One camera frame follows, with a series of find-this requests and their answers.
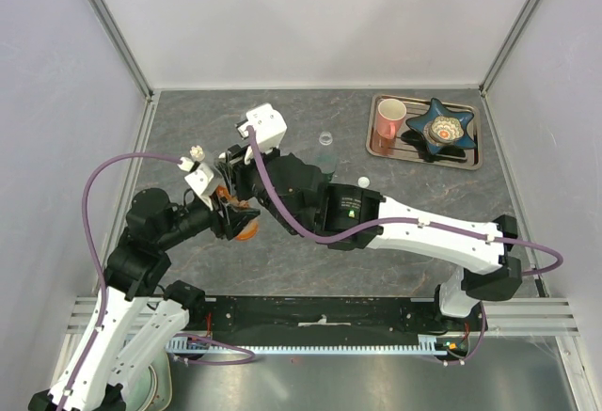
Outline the orange drink bottle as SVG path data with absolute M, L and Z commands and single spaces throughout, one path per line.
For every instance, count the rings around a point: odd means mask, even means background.
M 228 188 L 226 186 L 223 186 L 223 185 L 218 186 L 216 189 L 216 194 L 219 197 L 219 200 L 222 204 L 228 204 L 238 210 L 240 210 L 240 209 L 249 210 L 250 209 L 250 204 L 248 201 L 239 200 L 239 199 L 233 197 L 230 194 L 230 192 L 228 191 Z M 234 239 L 237 241 L 250 240 L 251 238 L 253 238 L 255 236 L 255 234 L 258 232 L 258 230 L 259 230 L 259 223 L 255 218 L 253 218 L 248 223 L 246 223 L 244 225 L 244 227 L 235 234 Z

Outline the cream bottle cap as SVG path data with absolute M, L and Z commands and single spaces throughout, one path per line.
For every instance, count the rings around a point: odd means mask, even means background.
M 204 149 L 199 145 L 193 146 L 189 153 L 190 157 L 197 162 L 202 162 L 205 158 Z

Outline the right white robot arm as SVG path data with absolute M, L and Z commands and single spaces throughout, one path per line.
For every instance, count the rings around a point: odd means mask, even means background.
M 330 182 L 314 165 L 277 149 L 254 155 L 235 145 L 218 157 L 230 192 L 255 198 L 289 233 L 330 249 L 384 249 L 450 262 L 455 273 L 435 291 L 433 323 L 453 329 L 481 301 L 514 297 L 522 283 L 521 262 L 503 242 L 515 221 L 489 223 L 427 213 L 357 185 Z

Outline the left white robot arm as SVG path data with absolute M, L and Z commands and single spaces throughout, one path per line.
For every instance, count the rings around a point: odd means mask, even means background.
M 240 204 L 213 210 L 199 198 L 178 205 L 159 188 L 139 192 L 108 257 L 82 340 L 59 380 L 36 393 L 29 409 L 125 409 L 138 380 L 166 343 L 184 328 L 199 328 L 206 319 L 204 291 L 179 280 L 167 287 L 134 338 L 125 339 L 171 265 L 167 251 L 206 229 L 231 240 L 259 214 Z

